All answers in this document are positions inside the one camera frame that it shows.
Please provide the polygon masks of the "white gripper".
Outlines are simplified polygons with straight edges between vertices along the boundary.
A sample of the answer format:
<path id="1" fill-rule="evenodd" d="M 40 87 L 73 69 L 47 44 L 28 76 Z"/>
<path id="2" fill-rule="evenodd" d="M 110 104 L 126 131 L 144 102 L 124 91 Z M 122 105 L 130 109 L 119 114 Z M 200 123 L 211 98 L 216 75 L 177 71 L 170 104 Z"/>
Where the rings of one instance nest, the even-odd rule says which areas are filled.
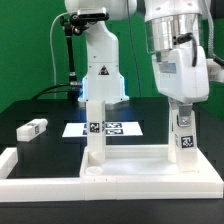
<path id="1" fill-rule="evenodd" d="M 153 73 L 158 91 L 180 101 L 177 104 L 179 127 L 191 126 L 192 104 L 205 101 L 209 95 L 209 81 L 204 49 L 197 47 L 197 63 L 192 66 L 192 48 L 171 50 L 164 62 L 152 56 Z"/>

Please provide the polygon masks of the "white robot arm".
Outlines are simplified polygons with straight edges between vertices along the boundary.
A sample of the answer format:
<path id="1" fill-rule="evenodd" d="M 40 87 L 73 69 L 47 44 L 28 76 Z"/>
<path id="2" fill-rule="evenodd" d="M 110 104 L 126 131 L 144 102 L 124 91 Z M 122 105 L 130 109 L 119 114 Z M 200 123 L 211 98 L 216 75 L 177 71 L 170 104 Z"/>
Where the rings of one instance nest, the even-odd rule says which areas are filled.
<path id="1" fill-rule="evenodd" d="M 130 19 L 109 21 L 106 25 L 119 40 L 119 66 L 127 95 L 131 98 L 161 98 L 153 76 L 151 55 L 147 53 L 143 19 L 134 15 Z M 208 100 L 200 106 L 224 121 L 224 72 L 218 74 L 219 71 L 215 64 L 209 68 L 214 80 L 210 82 Z"/>

